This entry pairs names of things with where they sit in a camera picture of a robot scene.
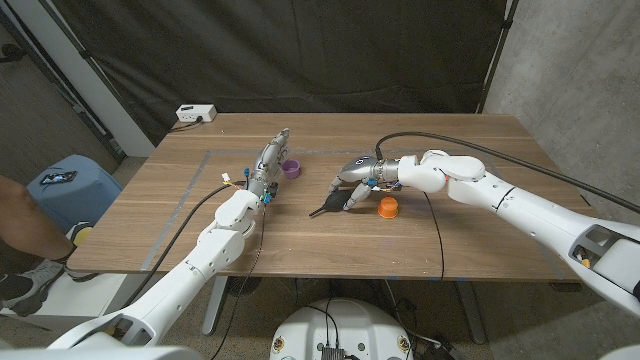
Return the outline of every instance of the person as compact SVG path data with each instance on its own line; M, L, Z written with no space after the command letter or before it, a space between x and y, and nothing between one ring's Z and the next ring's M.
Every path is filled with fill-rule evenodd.
M0 240L15 250L43 259L33 270L14 273L4 264L0 272L2 305L20 316L38 311L49 287L65 272L77 282L97 275L67 268L67 260L76 245L40 210L26 187L2 175Z

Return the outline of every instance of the yellow object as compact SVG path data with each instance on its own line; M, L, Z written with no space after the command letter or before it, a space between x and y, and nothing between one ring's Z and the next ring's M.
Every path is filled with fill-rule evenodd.
M380 201L378 214L385 219L393 219L398 215L398 202L392 197L386 197Z
M93 228L91 226L88 226L88 227L78 231L76 236L73 238L73 243L76 246L80 246L80 244L82 244L87 239L87 236L91 232L91 229L93 229Z
M223 184L225 184L225 185L231 185L231 186L235 187L235 188L236 188L236 189L238 189L238 190L242 190L242 189L243 189L243 187L242 187L242 186L240 186L240 185L236 185L236 184L232 183L231 181L225 181L225 182L223 182Z

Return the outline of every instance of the cable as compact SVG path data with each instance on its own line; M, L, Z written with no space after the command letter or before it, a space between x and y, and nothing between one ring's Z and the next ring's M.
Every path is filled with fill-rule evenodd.
M385 283L385 284L387 284L387 289L389 290L389 294L391 295L391 301L393 301L393 303L394 303L394 304L397 304L397 303L396 303L396 298L395 298L395 296L393 296L393 291L391 291L391 286L389 285L389 281L385 279L384 283ZM404 328L404 329L405 329L409 334L411 334L411 335L413 335L413 336L416 336L416 337L418 337L419 339L422 339L422 340L424 340L424 341L431 342L431 343L435 344L437 347L442 346L442 344L440 343L440 341L433 340L433 339L428 338L428 337L426 337L426 336L422 336L422 335L420 335L420 334L416 333L415 331L412 331L412 330L410 330L410 329L407 329L407 327L406 327L406 326L404 326L404 324L402 323L402 319L400 319L400 313L398 312L398 309L395 309L395 308L394 308L394 310L395 310L395 312L396 312L396 317L398 318L398 322L400 323L400 325L401 325L401 326L402 326L402 327L403 327L403 328Z
M413 315L413 326L414 326L414 328L417 328L418 327L418 317L417 317L417 313L416 313L417 307L407 298L402 298L402 299L398 300L398 302L396 304L393 304L393 303L389 304L389 302L390 302L389 296L386 296L384 294L384 290L382 289L381 286L379 286L379 284L380 284L379 282L367 282L367 285L369 285L369 287L371 287L371 290L373 290L373 293L375 295L377 295L377 296L381 296L382 297L381 304L388 305L389 309L391 309L391 312L395 313L397 318L400 317L399 305L401 303L403 303L403 302L406 302L408 304L408 306L409 306L409 309L407 311L411 311L411 313ZM407 333L409 333L409 330L406 329L404 326L403 326L403 329L405 331L407 331ZM417 349L417 345L418 345L416 340L418 339L419 335L418 336L416 336L416 335L417 334L413 333L413 341L410 342L411 348L413 348L414 352ZM427 348L432 344L429 341L425 341L425 342L426 342Z
M560 181L564 181L567 184L571 184L573 186L579 187L580 189L583 189L585 191L588 191L592 194L598 195L604 199L607 199L615 204L618 204L622 207L625 207L633 212L636 212L638 214L640 214L640 205L636 205L632 202L629 202L627 200L621 199L613 194L610 194L604 190L598 189L594 186L591 186L589 184L585 184L581 181L578 181L572 177L566 176L566 175L562 175L560 173L557 173L555 171L543 168L541 166L535 165L535 164L531 164L529 162L526 162L524 160L520 160L518 158L515 158L513 156L510 155L506 155L503 154L501 152L495 151L495 150L491 150L488 149L484 146L480 146L474 143L470 143L468 141L464 141L464 140L459 140L456 138L451 138L448 136L443 136L443 135L438 135L438 134L432 134L432 133L426 133L426 132L420 132L420 131L406 131L406 132L399 132L399 133L394 133L394 134L389 134L385 137L383 137L382 139L378 140L378 143L376 144L376 157L378 158L378 160L382 160L382 151L380 150L380 145L385 142L386 140L395 138L395 137L399 137L399 136L423 136L423 137L427 137L427 138L432 138L432 139L438 139L438 140L442 140L442 141L448 141L454 144L458 144L458 145L462 145L462 146L466 146L472 149L476 149L478 151L482 151L486 154L489 155L493 155L495 157L501 158L503 160L507 160L509 162L512 162L514 164L518 164L520 166L524 166L528 169L537 171L539 173L545 174L547 176L550 176L552 178L558 179Z
M298 278L293 279L293 284L296 287L296 302L294 304L295 306L298 306Z
M169 242L169 245L167 245L167 247L162 252L162 255L160 255L160 258L158 259L156 264L153 266L153 269L151 269L151 272L149 274L147 274L147 277L144 278L144 281L140 284L140 286L138 286L136 291L134 291L133 294L129 297L129 299L124 303L124 305L122 305L121 309L131 305L133 303L133 301L136 299L136 297L140 294L142 289L147 285L149 280L151 280L153 275L155 275L156 271L158 271L158 268L160 267L160 264L162 264L162 262L164 261L164 258L167 257L167 254L169 254L169 250L171 250L171 247L176 242L176 240L178 239L178 237L182 233L182 230L184 230L185 226L187 226L187 224L189 223L189 220L191 220L191 217L193 216L193 214L195 214L195 212L198 210L198 208L202 204L204 204L205 201L209 200L212 196L214 196L215 194L219 193L220 191L228 188L229 186L231 186L231 185L225 184L224 186L221 186L221 187L213 190L211 193L209 193L209 195L207 195L204 198L202 198L202 200L200 200L200 202L198 202L196 204L196 206L193 207L193 209L191 209L191 212L189 213L189 215L187 215L186 219L184 219L184 221L182 222L182 225L180 225L180 228L178 229L178 231L176 231L175 235L173 235L173 238Z
M407 357L404 358L404 360L409 360L409 354L411 353L411 348L413 348L413 352L416 352L416 349L418 348L418 343L416 341L417 336L414 334L413 335L413 341L409 344L409 350L407 351Z
M324 324L327 327L327 346L329 346L329 303L331 302L331 297L327 301L327 306L324 309ZM336 338L336 348L338 348L338 339Z
M216 356L218 356L218 353L220 352L220 350L222 350L222 345L224 345L224 341L227 340L227 335L229 335L229 330L231 330L231 325L233 325L233 317L236 315L236 310L238 309L238 301L240 300L240 294L242 293L244 284L246 284L247 280L249 280L249 277L251 277L251 274L253 273L253 269L256 268L256 264L258 263L258 259L260 259L260 253L262 252L262 242L264 240L264 223L265 223L266 214L267 214L267 205L265 204L264 209L262 211L262 230L260 230L260 247L258 248L258 254L256 255L256 259L253 261L253 266L251 266L251 270L249 270L249 273L244 278L242 285L240 285L240 288L238 289L238 294L236 295L236 302L233 304L233 310L231 311L231 318L229 319L229 325L227 326L227 330L224 332L224 336L222 337L222 341L220 342L220 345L218 345L218 350L216 350L216 352L213 354L213 356L211 357L211 360L215 359Z
M322 309L320 309L320 308L317 308L317 307L315 307L315 306L313 306L313 305L305 305L304 307L308 307L308 308L310 308L310 309L318 310L318 311L320 311L321 313L324 313L326 316L328 316L328 317L329 317L329 319L331 319L331 321L333 322L333 327L336 329L336 347L338 347L338 345L337 345L337 344L339 344L339 343L340 343L340 342L338 341L338 325L336 325L336 321L333 319L333 316L331 316L331 314L329 314L328 312L326 312L326 311L324 311L324 310L322 310Z
M196 118L196 121L194 121L194 122L192 122L192 123L189 123L189 124L187 124L187 125L185 125L185 126L181 126L181 127L179 127L179 128L173 128L173 129L169 130L169 133L172 133L172 132L180 132L180 131L185 131L185 130L190 130L190 129L188 129L188 128L190 128L190 127L192 127L192 126L196 126L196 125L200 124L201 122L202 122L202 116L198 116L198 117Z
M442 247L442 236L440 236L440 228L438 227L438 220L436 220L436 213L433 211L433 206L431 206L431 200L427 193L423 193L427 198L427 202L429 203L429 209L431 209L431 215L433 215L433 222L436 224L436 231L438 231L438 240L440 240L440 259L442 260L442 272L440 273L440 281L444 279L444 249Z

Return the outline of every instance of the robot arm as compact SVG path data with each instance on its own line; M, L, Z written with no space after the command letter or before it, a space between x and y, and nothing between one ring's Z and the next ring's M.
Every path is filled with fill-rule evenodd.
M420 161L416 156L355 159L338 174L330 191L342 181L355 179L361 183L345 210L364 199L379 182L399 181L426 193L438 192L448 183L448 195L453 200L494 212L555 252L602 297L640 317L637 226L575 213L486 172L476 158L449 156L438 150L426 152ZM358 191L364 186L370 191Z
M275 196L275 180L286 155L289 129L281 131L258 155L246 188L216 211L215 220L198 236L195 248L135 303L71 329L50 349L158 344L202 286L233 263L255 229L253 216ZM127 328L121 339L105 330Z

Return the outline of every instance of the wall outlet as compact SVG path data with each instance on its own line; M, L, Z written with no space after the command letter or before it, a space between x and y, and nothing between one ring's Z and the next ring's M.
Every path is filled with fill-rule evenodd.
M202 116L202 122L211 122L218 112L213 105L181 105L176 111L180 122L195 122L198 116Z

